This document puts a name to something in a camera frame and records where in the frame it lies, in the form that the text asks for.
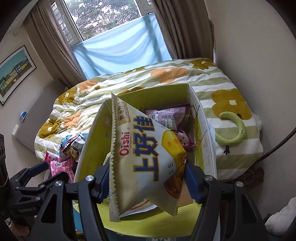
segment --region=curtain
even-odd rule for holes
[[[211,24],[204,0],[151,0],[173,59],[214,59]]]
[[[154,14],[112,28],[72,50],[88,79],[172,59]]]
[[[85,80],[49,0],[39,0],[24,21],[29,38],[54,79],[67,87]]]

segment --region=yellow cheese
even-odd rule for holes
[[[174,158],[174,161],[176,163],[177,170],[178,170],[179,167],[182,164],[184,164],[184,160],[186,158],[186,151],[184,150],[183,146],[180,144],[175,133],[170,130],[166,130],[163,133],[163,137],[161,139],[161,145]]]

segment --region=white flower center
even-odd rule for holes
[[[235,100],[230,100],[229,101],[229,104],[231,104],[231,105],[237,105],[237,102]]]

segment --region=cardboard box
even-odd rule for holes
[[[189,84],[162,85],[137,90],[119,96],[120,99],[139,109],[161,110],[179,104],[190,103],[191,137],[196,146],[188,150],[188,157],[202,168],[205,174],[217,178],[216,159],[210,127]],[[101,166],[111,147],[112,102],[103,102],[83,147],[74,182],[81,181],[87,175],[92,175]],[[179,203],[178,215],[173,217],[159,209],[145,213],[134,214],[121,218],[122,222],[109,221],[108,200],[98,204],[99,213],[104,227],[124,235],[140,237],[181,237],[191,234],[196,223],[200,205],[192,203],[188,190],[182,191],[183,197]]]

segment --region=brown curtain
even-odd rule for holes
[[[67,87],[85,80],[49,0],[39,0],[24,21],[31,42],[54,79]]]
[[[214,59],[211,24],[204,0],[151,0],[173,59]]]

